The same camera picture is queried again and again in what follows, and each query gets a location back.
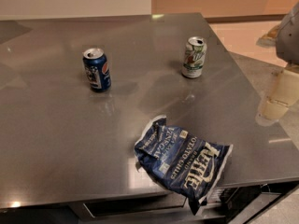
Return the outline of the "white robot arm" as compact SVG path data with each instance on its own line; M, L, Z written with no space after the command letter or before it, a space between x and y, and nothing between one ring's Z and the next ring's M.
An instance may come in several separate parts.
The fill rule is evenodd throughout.
M261 116L277 120L299 100L299 2L283 18L276 39L277 56L287 63L262 104Z

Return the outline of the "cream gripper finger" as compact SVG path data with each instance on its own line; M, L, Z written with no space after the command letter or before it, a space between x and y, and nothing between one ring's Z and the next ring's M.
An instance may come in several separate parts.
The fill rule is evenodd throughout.
M261 115L266 119L280 119L299 100L299 65L288 64L282 69L274 82Z

